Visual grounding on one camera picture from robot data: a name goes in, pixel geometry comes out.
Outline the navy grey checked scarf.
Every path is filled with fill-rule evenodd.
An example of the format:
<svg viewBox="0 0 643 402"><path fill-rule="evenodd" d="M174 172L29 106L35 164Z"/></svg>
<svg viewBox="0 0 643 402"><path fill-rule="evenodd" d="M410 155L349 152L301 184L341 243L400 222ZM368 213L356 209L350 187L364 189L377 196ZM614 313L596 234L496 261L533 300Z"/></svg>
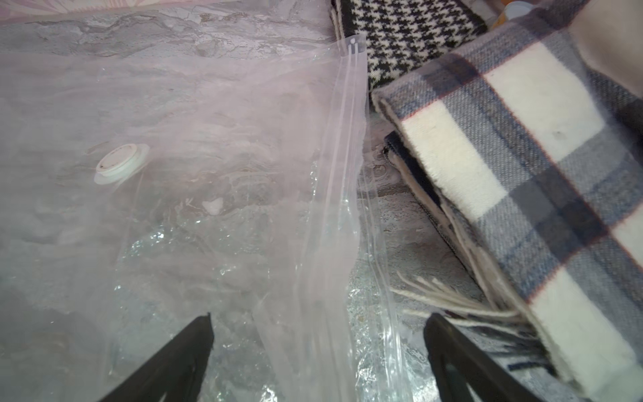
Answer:
<svg viewBox="0 0 643 402"><path fill-rule="evenodd" d="M390 132L384 139L384 146L387 159L400 171L403 180L423 205L439 235L469 275L474 276L476 267L472 265L470 250L462 242L462 235L468 227L460 211L434 186L422 164L406 147L403 137L398 132Z"/></svg>

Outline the cream grey plaid scarf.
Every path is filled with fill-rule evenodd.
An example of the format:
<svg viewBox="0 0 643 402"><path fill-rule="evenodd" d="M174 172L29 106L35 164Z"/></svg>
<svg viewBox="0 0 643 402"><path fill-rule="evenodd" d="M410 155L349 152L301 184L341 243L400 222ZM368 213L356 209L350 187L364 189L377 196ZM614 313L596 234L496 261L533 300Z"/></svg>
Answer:
<svg viewBox="0 0 643 402"><path fill-rule="evenodd" d="M552 1L373 92L468 229L474 301L400 295L514 341L593 401L642 398L642 4Z"/></svg>

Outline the black white houndstooth scarf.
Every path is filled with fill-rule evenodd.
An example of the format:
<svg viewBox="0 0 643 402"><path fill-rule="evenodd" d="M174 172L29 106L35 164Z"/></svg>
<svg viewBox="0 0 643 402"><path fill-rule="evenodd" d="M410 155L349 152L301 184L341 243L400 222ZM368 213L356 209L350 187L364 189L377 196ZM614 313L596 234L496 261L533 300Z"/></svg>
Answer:
<svg viewBox="0 0 643 402"><path fill-rule="evenodd" d="M339 38L362 35L370 90L487 33L482 17L455 0L332 1Z"/></svg>

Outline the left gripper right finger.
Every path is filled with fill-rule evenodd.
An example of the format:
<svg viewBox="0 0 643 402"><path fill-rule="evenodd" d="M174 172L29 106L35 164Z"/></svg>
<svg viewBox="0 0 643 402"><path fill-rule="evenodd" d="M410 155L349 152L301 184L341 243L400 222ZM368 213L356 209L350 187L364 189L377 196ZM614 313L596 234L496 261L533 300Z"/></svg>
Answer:
<svg viewBox="0 0 643 402"><path fill-rule="evenodd" d="M427 319L424 340L441 400L472 401L474 395L482 401L539 400L442 315Z"/></svg>

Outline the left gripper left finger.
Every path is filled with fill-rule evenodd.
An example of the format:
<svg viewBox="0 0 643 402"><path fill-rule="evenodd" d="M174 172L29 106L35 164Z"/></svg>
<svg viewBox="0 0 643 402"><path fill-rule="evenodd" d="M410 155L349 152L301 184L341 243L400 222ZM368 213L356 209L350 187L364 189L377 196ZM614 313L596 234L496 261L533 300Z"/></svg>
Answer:
<svg viewBox="0 0 643 402"><path fill-rule="evenodd" d="M195 401L213 346L211 316L199 316L101 401Z"/></svg>

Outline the clear plastic vacuum bag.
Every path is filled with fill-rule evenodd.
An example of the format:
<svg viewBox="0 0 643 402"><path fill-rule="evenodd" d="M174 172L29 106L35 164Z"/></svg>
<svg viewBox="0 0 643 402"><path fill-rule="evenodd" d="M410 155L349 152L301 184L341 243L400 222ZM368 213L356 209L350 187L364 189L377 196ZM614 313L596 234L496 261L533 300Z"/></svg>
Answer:
<svg viewBox="0 0 643 402"><path fill-rule="evenodd" d="M409 401L354 36L267 60L1 56L1 398Z"/></svg>

